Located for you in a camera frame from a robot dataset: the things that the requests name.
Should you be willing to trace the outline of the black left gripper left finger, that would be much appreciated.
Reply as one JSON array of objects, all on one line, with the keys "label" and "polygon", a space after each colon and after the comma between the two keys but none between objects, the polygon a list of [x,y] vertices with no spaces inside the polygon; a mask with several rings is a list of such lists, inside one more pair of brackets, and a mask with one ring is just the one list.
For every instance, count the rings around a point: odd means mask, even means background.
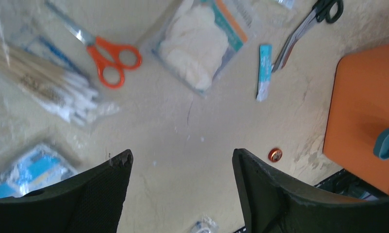
[{"label": "black left gripper left finger", "polygon": [[132,165],[125,150],[62,182],[0,199],[0,233],[115,233]]}]

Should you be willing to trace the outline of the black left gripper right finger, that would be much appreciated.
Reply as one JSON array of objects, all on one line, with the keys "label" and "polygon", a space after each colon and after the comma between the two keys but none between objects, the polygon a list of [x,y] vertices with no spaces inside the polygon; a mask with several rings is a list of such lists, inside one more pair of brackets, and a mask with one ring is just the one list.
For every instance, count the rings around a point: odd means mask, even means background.
[{"label": "black left gripper right finger", "polygon": [[249,233],[389,233],[389,197],[373,201],[302,182],[246,149],[235,149],[234,176]]}]

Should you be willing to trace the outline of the alcohol wipes bag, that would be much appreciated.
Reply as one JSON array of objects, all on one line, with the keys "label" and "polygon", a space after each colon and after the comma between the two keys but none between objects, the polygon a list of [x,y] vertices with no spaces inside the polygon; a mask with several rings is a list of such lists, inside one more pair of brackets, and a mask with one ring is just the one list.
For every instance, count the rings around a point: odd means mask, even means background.
[{"label": "alcohol wipes bag", "polygon": [[19,198],[77,174],[57,149],[47,143],[38,143],[0,174],[0,199]]}]

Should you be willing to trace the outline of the small tape roll bag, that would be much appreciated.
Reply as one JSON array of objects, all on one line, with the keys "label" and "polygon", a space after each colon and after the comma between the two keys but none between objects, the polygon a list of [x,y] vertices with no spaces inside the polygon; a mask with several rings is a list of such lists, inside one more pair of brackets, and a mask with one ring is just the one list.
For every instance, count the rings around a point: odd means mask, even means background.
[{"label": "small tape roll bag", "polygon": [[198,220],[190,229],[190,233],[217,233],[219,226],[210,217]]}]

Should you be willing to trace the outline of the cotton swabs bag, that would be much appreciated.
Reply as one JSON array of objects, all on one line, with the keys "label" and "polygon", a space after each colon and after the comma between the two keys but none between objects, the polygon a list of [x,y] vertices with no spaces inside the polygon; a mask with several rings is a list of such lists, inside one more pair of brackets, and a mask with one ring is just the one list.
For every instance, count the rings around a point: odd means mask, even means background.
[{"label": "cotton swabs bag", "polygon": [[0,71],[51,114],[86,127],[120,111],[85,76],[0,41]]}]

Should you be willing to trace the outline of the orange handled scissors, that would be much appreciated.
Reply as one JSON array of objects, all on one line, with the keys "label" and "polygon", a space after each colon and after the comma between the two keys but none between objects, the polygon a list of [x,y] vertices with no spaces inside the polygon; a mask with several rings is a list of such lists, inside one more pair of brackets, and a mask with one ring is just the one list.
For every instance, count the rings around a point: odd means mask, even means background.
[{"label": "orange handled scissors", "polygon": [[[121,88],[126,80],[124,71],[136,70],[141,66],[142,55],[135,46],[130,44],[114,44],[101,36],[95,36],[76,23],[51,1],[44,1],[44,5],[63,22],[64,26],[72,35],[84,44],[87,52],[96,65],[99,80],[107,88]],[[132,65],[128,65],[121,60],[121,53],[124,51],[134,55],[135,61]],[[117,83],[110,83],[105,78],[104,70],[106,68],[113,68],[118,72],[119,81]]]}]

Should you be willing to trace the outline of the white gloves bag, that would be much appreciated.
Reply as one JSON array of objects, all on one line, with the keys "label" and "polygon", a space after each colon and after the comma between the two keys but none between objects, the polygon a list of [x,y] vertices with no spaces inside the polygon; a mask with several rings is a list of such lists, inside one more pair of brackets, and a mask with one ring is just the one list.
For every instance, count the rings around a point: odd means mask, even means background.
[{"label": "white gloves bag", "polygon": [[142,51],[205,95],[257,35],[259,23],[249,0],[182,0]]}]

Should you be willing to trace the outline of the orange medicine kit box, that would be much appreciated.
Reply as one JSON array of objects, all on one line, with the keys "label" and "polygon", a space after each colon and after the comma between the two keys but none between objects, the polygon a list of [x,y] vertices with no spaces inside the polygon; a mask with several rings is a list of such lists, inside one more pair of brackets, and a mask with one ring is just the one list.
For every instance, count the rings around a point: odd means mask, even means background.
[{"label": "orange medicine kit box", "polygon": [[348,54],[336,69],[323,153],[389,195],[389,159],[375,156],[389,128],[389,44]]}]

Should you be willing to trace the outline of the small copper disc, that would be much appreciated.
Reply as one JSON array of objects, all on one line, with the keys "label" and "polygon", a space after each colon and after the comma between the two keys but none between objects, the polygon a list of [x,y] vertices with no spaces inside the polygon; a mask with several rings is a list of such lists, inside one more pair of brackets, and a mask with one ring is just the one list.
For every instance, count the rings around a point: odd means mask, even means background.
[{"label": "small copper disc", "polygon": [[273,148],[269,153],[268,153],[268,159],[272,163],[278,162],[283,156],[283,151],[279,148]]}]

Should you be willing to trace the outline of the teal box latch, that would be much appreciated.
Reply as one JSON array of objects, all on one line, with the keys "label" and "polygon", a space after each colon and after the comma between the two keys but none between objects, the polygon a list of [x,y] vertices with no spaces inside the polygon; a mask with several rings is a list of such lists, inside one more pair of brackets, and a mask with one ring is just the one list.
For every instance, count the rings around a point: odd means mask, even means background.
[{"label": "teal box latch", "polygon": [[373,154],[381,160],[389,159],[389,128],[382,131],[378,136]]}]

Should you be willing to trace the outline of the teal sachet strip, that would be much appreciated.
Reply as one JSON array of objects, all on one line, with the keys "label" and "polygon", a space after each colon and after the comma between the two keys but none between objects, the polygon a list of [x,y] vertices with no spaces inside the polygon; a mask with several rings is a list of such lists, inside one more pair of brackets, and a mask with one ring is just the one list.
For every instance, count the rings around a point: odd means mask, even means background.
[{"label": "teal sachet strip", "polygon": [[263,102],[268,97],[272,73],[272,45],[262,44],[259,47],[259,73],[256,100]]}]

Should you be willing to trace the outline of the black handled bandage scissors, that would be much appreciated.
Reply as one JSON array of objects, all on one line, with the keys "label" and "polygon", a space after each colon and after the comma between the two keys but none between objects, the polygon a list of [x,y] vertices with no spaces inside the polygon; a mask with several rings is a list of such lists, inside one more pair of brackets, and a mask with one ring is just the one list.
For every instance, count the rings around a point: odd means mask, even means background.
[{"label": "black handled bandage scissors", "polygon": [[273,64],[272,73],[281,70],[287,63],[294,45],[315,25],[326,21],[327,24],[335,23],[342,15],[344,4],[342,0],[318,0],[313,5],[310,13],[300,25],[287,38],[282,50]]}]

